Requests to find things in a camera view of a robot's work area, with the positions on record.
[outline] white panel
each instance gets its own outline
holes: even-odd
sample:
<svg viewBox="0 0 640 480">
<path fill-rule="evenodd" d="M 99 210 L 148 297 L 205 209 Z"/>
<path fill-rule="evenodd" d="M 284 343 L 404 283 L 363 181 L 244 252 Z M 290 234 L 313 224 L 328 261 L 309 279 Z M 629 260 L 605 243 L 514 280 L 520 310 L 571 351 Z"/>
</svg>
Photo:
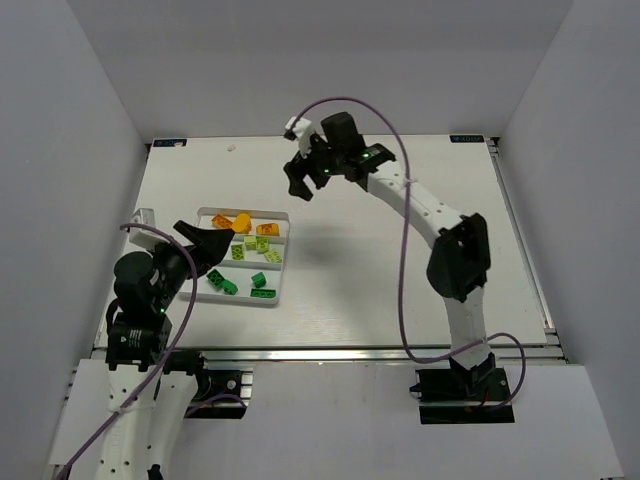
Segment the white panel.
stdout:
<svg viewBox="0 0 640 480">
<path fill-rule="evenodd" d="M 144 147 L 69 6 L 0 3 L 0 477 L 36 479 Z"/>
<path fill-rule="evenodd" d="M 639 18 L 638 2 L 576 2 L 502 143 L 553 321 L 628 478 L 640 478 Z"/>
<path fill-rule="evenodd" d="M 150 140 L 279 134 L 327 95 L 370 100 L 407 134 L 499 135 L 571 2 L 69 3 Z"/>
<path fill-rule="evenodd" d="M 397 151 L 391 137 L 367 140 Z M 443 202 L 487 219 L 492 255 L 487 332 L 508 331 L 522 342 L 544 343 L 542 317 L 487 146 L 452 144 L 446 136 L 408 136 L 405 142 L 415 178 Z M 402 217 L 343 178 L 332 179 L 308 203 L 291 197 L 282 167 L 295 152 L 296 145 L 281 137 L 189 139 L 185 147 L 151 149 L 137 207 L 154 208 L 159 228 L 173 231 L 177 220 L 192 222 L 203 206 L 283 211 L 291 222 L 278 306 L 199 302 L 182 346 L 400 345 L 396 295 Z M 126 251 L 134 248 L 127 245 Z M 426 278 L 430 253 L 412 229 L 407 333 L 414 345 L 449 345 L 444 302 Z M 211 288 L 205 278 L 199 283 Z M 182 321 L 186 306 L 184 299 L 174 300 L 169 309 L 174 324 Z"/>
<path fill-rule="evenodd" d="M 170 478 L 598 480 L 621 475 L 583 367 L 531 367 L 515 424 L 420 425 L 411 365 L 259 365 L 242 420 L 187 420 Z M 519 367 L 508 368 L 515 382 Z M 51 461 L 105 418 L 106 366 L 83 361 Z M 73 471 L 91 478 L 99 447 Z"/>
</svg>

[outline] green block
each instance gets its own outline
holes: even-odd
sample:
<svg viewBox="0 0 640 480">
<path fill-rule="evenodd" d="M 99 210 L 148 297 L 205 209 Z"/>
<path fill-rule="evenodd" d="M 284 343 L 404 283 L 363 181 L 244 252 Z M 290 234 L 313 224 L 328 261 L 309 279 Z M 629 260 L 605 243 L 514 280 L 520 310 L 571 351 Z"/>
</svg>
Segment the green block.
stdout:
<svg viewBox="0 0 640 480">
<path fill-rule="evenodd" d="M 231 245 L 231 258 L 244 260 L 244 247 L 242 245 Z"/>
<path fill-rule="evenodd" d="M 244 237 L 244 247 L 247 250 L 255 250 L 258 245 L 258 239 L 255 235 L 246 235 Z"/>
<path fill-rule="evenodd" d="M 275 290 L 267 290 L 264 288 L 252 288 L 251 296 L 257 298 L 275 298 L 276 291 Z"/>
<path fill-rule="evenodd" d="M 282 257 L 276 250 L 269 250 L 264 256 L 269 263 L 282 263 Z"/>
<path fill-rule="evenodd" d="M 220 288 L 222 286 L 222 282 L 224 281 L 224 277 L 222 274 L 217 271 L 215 268 L 207 273 L 207 280 L 216 288 Z"/>
<path fill-rule="evenodd" d="M 226 293 L 227 295 L 235 295 L 236 293 L 238 293 L 238 287 L 236 286 L 236 284 L 230 282 L 229 280 L 223 280 L 220 286 L 224 290 L 224 293 Z"/>
<path fill-rule="evenodd" d="M 251 280 L 253 280 L 253 284 L 256 286 L 256 288 L 262 288 L 267 284 L 267 279 L 262 272 L 256 273 L 253 277 L 251 277 Z"/>
<path fill-rule="evenodd" d="M 269 251 L 269 239 L 258 237 L 256 240 L 256 251 L 258 253 L 267 253 Z"/>
</svg>

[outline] tray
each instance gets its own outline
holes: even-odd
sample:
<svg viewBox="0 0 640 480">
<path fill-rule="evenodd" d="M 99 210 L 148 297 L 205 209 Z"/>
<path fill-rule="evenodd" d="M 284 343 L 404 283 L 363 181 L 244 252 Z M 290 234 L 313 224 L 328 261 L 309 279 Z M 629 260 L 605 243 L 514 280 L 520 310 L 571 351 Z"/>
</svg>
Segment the tray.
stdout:
<svg viewBox="0 0 640 480">
<path fill-rule="evenodd" d="M 241 305 L 275 305 L 280 301 L 280 295 L 282 294 L 282 273 L 284 272 L 285 262 L 287 260 L 287 242 L 289 240 L 290 230 L 289 215 L 285 212 L 266 210 L 201 207 L 198 209 L 194 225 L 199 228 L 215 229 L 211 224 L 211 219 L 216 214 L 224 215 L 233 221 L 236 216 L 241 213 L 248 213 L 251 217 L 252 229 L 247 235 L 259 236 L 256 235 L 255 232 L 256 227 L 260 224 L 278 224 L 280 235 L 268 236 L 266 238 L 269 239 L 269 248 L 280 253 L 282 263 L 270 263 L 262 253 L 257 253 L 255 250 L 245 250 L 244 260 L 233 260 L 230 246 L 224 260 L 215 268 L 223 277 L 236 284 L 238 292 L 235 295 L 227 295 L 222 290 L 217 290 L 205 276 L 198 279 L 197 301 L 235 303 Z M 231 245 L 244 244 L 245 236 L 246 235 L 242 233 L 236 233 Z M 251 296 L 251 289 L 255 288 L 251 277 L 259 272 L 264 273 L 267 279 L 267 284 L 262 288 L 275 289 L 275 297 L 257 298 Z M 188 298 L 191 295 L 191 284 L 185 282 L 178 295 L 182 298 Z"/>
</svg>

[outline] black label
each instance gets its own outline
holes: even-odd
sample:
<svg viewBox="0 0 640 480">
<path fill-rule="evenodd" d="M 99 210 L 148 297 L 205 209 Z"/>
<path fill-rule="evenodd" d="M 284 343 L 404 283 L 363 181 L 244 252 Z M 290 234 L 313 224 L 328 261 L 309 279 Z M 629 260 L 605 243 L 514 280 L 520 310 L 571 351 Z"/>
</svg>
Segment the black label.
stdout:
<svg viewBox="0 0 640 480">
<path fill-rule="evenodd" d="M 484 143 L 482 135 L 449 135 L 451 143 Z"/>
<path fill-rule="evenodd" d="M 163 140 L 154 140 L 154 147 L 185 147 L 187 145 L 186 138 L 165 138 Z"/>
</svg>

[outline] wall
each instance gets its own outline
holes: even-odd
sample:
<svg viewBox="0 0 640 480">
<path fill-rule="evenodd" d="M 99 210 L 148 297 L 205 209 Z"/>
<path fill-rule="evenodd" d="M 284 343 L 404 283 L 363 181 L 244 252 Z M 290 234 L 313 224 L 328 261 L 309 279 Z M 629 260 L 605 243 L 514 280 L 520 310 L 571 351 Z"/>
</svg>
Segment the wall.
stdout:
<svg viewBox="0 0 640 480">
<path fill-rule="evenodd" d="M 68 5 L 0 7 L 0 467 L 40 478 L 144 146 Z"/>
<path fill-rule="evenodd" d="M 149 141 L 279 135 L 329 95 L 373 102 L 406 134 L 500 135 L 571 2 L 69 3 Z"/>
<path fill-rule="evenodd" d="M 640 478 L 640 4 L 576 2 L 501 142 L 563 346 Z"/>
</svg>

